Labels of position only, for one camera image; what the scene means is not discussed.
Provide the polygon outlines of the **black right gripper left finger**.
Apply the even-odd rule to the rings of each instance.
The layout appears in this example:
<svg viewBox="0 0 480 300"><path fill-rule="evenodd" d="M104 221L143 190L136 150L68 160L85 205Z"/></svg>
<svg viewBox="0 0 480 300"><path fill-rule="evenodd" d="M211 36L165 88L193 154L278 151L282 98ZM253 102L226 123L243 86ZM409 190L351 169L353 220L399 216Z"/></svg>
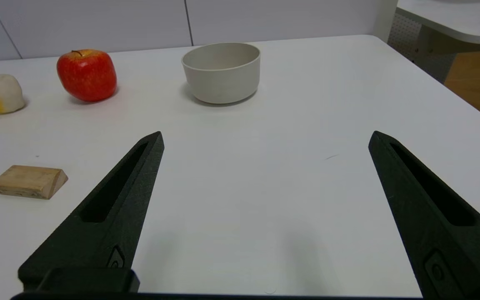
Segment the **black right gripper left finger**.
<svg viewBox="0 0 480 300"><path fill-rule="evenodd" d="M137 292L132 270L164 152L143 137L19 267L24 292Z"/></svg>

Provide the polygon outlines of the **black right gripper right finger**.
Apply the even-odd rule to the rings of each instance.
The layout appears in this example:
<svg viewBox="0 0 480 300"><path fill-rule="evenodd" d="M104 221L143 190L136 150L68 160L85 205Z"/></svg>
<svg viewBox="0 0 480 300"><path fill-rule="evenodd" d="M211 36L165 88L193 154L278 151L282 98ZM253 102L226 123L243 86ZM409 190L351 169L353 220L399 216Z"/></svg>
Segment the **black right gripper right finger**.
<svg viewBox="0 0 480 300"><path fill-rule="evenodd" d="M480 300L480 213L390 135L368 150L423 298Z"/></svg>

